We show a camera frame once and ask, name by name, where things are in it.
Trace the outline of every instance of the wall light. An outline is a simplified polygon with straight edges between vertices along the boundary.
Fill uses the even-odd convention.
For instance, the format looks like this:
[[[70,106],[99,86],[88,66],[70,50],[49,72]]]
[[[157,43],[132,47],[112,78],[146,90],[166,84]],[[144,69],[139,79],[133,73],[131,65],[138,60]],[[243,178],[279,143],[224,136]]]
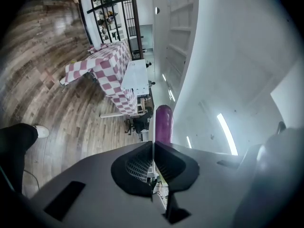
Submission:
[[[174,98],[174,96],[173,96],[173,94],[172,94],[172,91],[171,91],[171,90],[170,90],[170,93],[171,93],[171,96],[172,96],[173,101],[175,102],[175,98]]]
[[[221,126],[222,126],[222,128],[224,130],[225,135],[226,135],[226,138],[227,138],[227,141],[228,141],[228,144],[229,144],[229,147],[230,147],[231,154],[232,155],[238,155],[238,151],[237,151],[236,145],[234,143],[234,140],[232,138],[231,132],[230,132],[230,130],[228,128],[228,125],[227,125],[227,123],[226,123],[226,121],[225,121],[222,113],[219,114],[217,116],[217,118],[218,118],[219,123],[221,124]]]
[[[189,137],[188,137],[188,136],[187,136],[187,141],[188,141],[189,148],[192,149],[191,143],[190,143],[190,140],[189,140]]]
[[[158,14],[161,10],[158,7],[155,7],[155,14]]]

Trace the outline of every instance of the desk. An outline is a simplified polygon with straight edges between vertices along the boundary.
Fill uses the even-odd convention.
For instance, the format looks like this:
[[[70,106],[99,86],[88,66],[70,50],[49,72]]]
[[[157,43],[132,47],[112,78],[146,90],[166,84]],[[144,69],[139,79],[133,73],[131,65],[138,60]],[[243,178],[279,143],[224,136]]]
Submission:
[[[144,59],[128,63],[121,88],[122,90],[133,89],[135,96],[149,94],[148,73]]]

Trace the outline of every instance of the person's leg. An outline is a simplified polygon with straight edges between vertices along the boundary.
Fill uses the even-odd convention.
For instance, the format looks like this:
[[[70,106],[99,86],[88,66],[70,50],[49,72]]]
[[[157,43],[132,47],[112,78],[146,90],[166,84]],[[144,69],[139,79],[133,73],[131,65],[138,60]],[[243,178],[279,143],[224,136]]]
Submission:
[[[0,166],[16,192],[22,191],[25,153],[37,138],[36,128],[24,123],[0,129]]]

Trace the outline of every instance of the office chair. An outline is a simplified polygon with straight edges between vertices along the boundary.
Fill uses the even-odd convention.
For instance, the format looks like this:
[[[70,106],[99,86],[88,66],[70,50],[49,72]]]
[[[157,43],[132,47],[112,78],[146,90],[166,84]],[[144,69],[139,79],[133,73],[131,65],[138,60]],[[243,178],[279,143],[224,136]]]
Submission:
[[[141,133],[141,130],[149,128],[148,119],[152,117],[153,111],[148,111],[146,114],[142,115],[141,117],[138,118],[133,118],[133,124],[131,124],[131,120],[127,119],[125,122],[129,121],[129,128],[125,133],[129,133],[131,135],[131,130],[132,128],[137,132]]]

